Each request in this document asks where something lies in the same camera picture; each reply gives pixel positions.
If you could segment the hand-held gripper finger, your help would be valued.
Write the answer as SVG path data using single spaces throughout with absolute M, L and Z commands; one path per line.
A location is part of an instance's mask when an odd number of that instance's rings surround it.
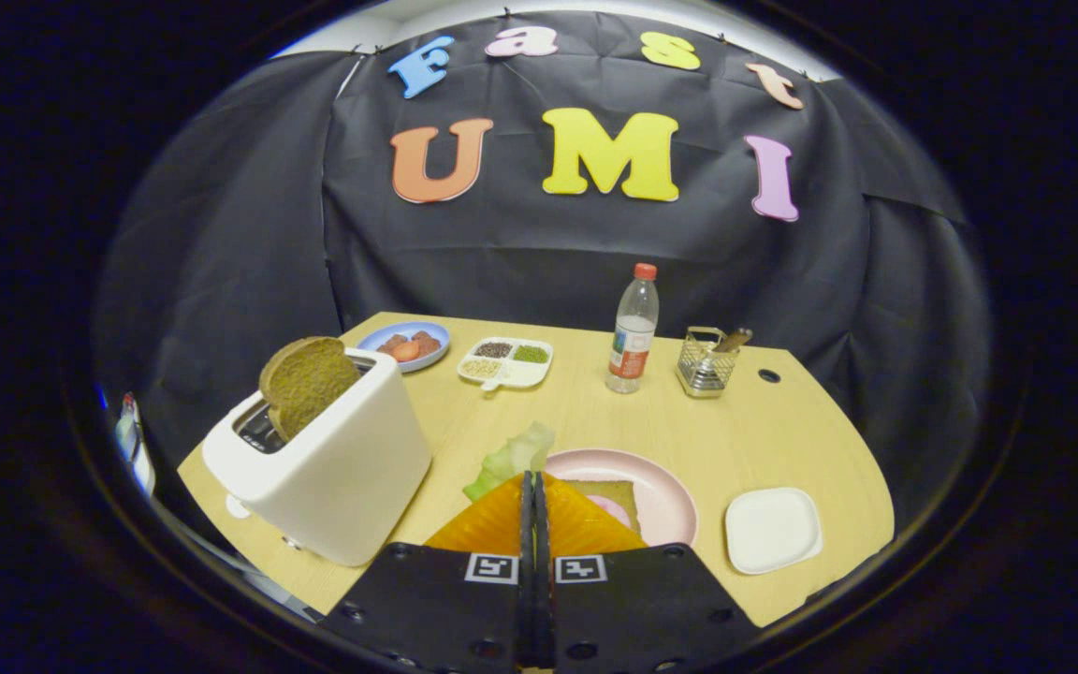
M 553 554 L 550 478 L 536 478 L 536 665 L 693 673 L 743 660 L 760 628 L 685 544 Z
M 517 673 L 535 563 L 534 478 L 515 500 L 517 554 L 393 542 L 319 623 L 364 673 Z

